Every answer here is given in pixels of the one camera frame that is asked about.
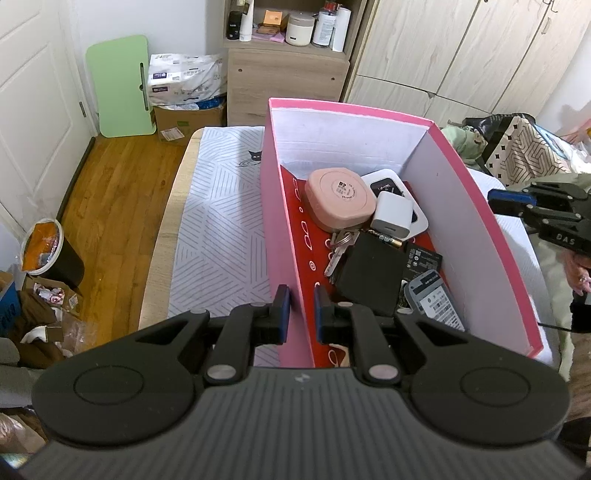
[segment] patterned bag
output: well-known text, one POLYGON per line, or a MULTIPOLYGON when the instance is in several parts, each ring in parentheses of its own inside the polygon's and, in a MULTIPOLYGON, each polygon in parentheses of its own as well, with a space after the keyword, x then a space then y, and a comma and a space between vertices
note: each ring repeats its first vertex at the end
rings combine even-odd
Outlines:
POLYGON ((505 186, 570 173, 567 158, 552 136, 525 118, 504 119, 482 154, 484 166, 505 186))

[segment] bottle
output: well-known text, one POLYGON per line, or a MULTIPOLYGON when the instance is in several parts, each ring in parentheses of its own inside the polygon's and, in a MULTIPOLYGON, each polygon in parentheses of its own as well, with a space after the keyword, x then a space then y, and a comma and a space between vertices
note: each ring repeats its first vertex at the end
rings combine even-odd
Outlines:
POLYGON ((328 48, 330 38, 336 22, 336 3, 324 2, 324 7, 318 12, 316 29, 312 37, 312 43, 317 47, 328 48))

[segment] white jar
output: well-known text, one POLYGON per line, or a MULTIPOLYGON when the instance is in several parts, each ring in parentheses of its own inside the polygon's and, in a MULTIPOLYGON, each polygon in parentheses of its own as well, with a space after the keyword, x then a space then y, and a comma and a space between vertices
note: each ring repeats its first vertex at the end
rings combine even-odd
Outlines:
POLYGON ((287 21, 285 41, 296 47, 305 47, 310 43, 314 30, 314 18, 304 14, 290 14, 287 21))

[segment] keys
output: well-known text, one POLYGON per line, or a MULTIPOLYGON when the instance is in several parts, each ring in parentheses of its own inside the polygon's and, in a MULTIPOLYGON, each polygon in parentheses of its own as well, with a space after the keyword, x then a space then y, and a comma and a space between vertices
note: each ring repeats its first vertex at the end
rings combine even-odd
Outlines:
POLYGON ((341 230, 336 236, 333 235, 331 241, 331 244, 333 245, 333 256, 324 271, 325 277, 330 278, 332 276, 341 257, 343 257, 347 248, 355 243, 358 236, 359 230, 341 230))

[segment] robotic hand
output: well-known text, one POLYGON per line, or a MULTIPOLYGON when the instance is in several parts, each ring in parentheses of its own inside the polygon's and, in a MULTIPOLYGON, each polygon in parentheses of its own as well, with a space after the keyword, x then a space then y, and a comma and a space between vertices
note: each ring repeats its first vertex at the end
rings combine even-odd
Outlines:
POLYGON ((576 294, 571 331, 591 332, 591 196, 570 183, 532 182, 521 192, 491 190, 488 204, 494 213, 520 217, 542 240, 567 249, 564 271, 576 294))
POLYGON ((252 366, 257 345, 287 338, 286 286, 271 304, 185 312, 51 367, 33 392, 51 440, 12 475, 580 478, 553 440, 569 394, 549 367, 424 316, 334 304, 320 286, 315 306, 317 339, 347 346, 351 368, 252 366))

